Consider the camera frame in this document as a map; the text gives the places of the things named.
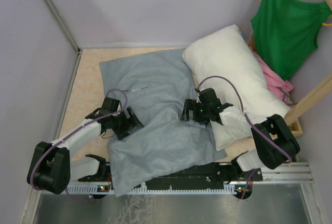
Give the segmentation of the aluminium rail frame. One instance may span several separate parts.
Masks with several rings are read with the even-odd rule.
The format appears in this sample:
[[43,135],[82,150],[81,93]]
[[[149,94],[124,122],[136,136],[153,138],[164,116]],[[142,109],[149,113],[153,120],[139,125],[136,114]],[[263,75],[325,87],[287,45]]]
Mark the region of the aluminium rail frame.
[[225,192],[211,126],[180,121],[197,96],[182,53],[83,51],[63,133],[30,160],[38,223],[318,223],[298,183]]

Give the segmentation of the white pillow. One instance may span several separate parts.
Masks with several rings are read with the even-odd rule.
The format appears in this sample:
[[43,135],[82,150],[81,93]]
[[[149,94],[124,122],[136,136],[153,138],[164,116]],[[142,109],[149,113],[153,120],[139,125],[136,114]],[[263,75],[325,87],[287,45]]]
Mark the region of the white pillow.
[[269,91],[259,62],[236,25],[227,26],[187,47],[182,58],[201,89],[214,89],[222,103],[248,114],[284,117],[290,108]]

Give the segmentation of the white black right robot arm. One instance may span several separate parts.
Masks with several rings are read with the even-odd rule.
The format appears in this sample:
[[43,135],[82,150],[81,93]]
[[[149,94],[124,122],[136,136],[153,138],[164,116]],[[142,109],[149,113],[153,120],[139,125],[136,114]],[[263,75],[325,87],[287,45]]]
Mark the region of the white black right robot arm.
[[251,137],[255,148],[235,157],[231,163],[232,175],[244,180],[250,171],[267,167],[276,169],[291,162],[300,152],[300,146],[283,117],[248,114],[243,107],[222,103],[212,88],[199,91],[198,98],[186,99],[181,121],[211,125],[216,150],[224,150],[236,141]]

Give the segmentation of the grey-blue pillowcase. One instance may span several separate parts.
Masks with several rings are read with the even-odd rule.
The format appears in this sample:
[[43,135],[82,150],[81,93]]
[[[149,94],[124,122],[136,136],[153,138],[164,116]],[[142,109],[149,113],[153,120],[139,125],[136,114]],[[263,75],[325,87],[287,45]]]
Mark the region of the grey-blue pillowcase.
[[131,107],[144,125],[108,142],[116,196],[153,178],[226,157],[216,150],[210,125],[180,121],[184,101],[196,97],[182,49],[162,50],[100,63],[104,92]]

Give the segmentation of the green tank top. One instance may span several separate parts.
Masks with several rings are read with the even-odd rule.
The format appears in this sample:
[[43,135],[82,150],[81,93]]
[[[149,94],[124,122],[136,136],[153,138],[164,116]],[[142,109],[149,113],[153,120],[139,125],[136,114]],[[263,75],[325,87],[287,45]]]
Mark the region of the green tank top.
[[261,0],[251,19],[256,52],[288,80],[317,49],[317,35],[330,15],[326,2]]

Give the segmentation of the pink shirt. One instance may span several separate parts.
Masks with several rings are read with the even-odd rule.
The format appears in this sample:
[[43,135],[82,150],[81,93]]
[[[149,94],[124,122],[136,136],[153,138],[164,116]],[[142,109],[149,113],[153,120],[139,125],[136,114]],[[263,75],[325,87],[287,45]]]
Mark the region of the pink shirt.
[[280,100],[282,100],[283,92],[286,92],[290,95],[290,92],[294,89],[294,86],[288,80],[283,80],[278,74],[276,74],[272,69],[270,69],[270,67],[255,51],[253,52],[253,55],[259,62],[268,89]]

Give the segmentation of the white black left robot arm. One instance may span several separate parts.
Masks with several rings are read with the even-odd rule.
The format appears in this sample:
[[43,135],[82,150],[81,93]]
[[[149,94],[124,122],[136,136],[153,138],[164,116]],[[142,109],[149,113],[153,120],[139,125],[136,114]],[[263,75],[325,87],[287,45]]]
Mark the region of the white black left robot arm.
[[106,159],[88,154],[73,160],[84,145],[111,130],[118,140],[143,128],[131,107],[117,99],[105,97],[101,107],[85,116],[69,134],[52,142],[36,145],[26,181],[36,190],[60,194],[72,181],[101,181],[107,177]]

